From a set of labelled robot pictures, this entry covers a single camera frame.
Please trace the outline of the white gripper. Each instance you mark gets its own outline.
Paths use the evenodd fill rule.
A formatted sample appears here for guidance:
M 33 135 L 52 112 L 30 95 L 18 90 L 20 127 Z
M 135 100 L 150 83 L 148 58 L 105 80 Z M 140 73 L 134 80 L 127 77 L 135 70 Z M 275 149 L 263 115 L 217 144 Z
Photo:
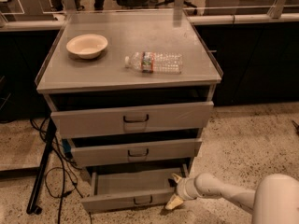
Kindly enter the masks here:
M 194 200 L 198 197 L 198 191 L 194 185 L 193 178 L 183 178 L 180 175 L 172 174 L 177 184 L 176 193 L 173 194 L 166 204 L 166 210 L 173 210 L 184 203 L 184 201 Z

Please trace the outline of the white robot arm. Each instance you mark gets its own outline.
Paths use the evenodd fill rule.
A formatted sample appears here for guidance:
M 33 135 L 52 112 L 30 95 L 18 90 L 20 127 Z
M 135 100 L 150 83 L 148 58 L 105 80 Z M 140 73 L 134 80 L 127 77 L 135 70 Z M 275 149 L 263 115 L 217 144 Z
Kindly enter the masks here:
M 197 198 L 223 198 L 250 213 L 251 224 L 299 224 L 299 181 L 288 175 L 268 175 L 256 190 L 224 183 L 209 173 L 172 176 L 176 188 L 167 210 Z

